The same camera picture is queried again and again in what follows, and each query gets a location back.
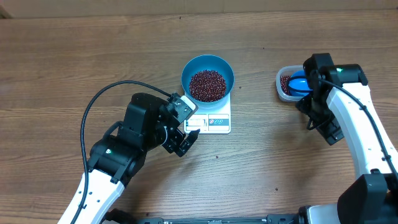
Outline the blue plastic measuring scoop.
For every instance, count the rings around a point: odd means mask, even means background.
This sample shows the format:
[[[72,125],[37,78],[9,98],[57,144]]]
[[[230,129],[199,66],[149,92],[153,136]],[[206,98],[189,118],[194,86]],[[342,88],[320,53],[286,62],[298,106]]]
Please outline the blue plastic measuring scoop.
[[[295,72],[287,83],[287,90],[292,96],[306,96],[312,92],[309,88],[305,72],[303,70]]]

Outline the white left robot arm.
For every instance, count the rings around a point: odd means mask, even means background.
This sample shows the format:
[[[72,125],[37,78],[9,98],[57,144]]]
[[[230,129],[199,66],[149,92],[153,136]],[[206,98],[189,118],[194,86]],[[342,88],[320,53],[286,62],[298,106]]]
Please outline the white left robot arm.
[[[185,95],[163,100],[136,93],[123,121],[115,122],[90,150],[88,173],[60,218],[60,223],[135,223],[128,213],[112,208],[130,180],[143,167],[147,153],[162,146],[184,156],[199,130],[184,134],[179,126],[198,106]]]

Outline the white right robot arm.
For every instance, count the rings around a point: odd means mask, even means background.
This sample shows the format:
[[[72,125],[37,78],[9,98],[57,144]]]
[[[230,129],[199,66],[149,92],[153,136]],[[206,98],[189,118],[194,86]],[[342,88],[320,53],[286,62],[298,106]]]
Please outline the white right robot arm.
[[[297,102],[332,145],[345,139],[356,180],[334,204],[308,206],[305,223],[397,223],[397,150],[373,106],[368,79],[358,64],[336,65],[329,53],[303,63],[310,92]]]

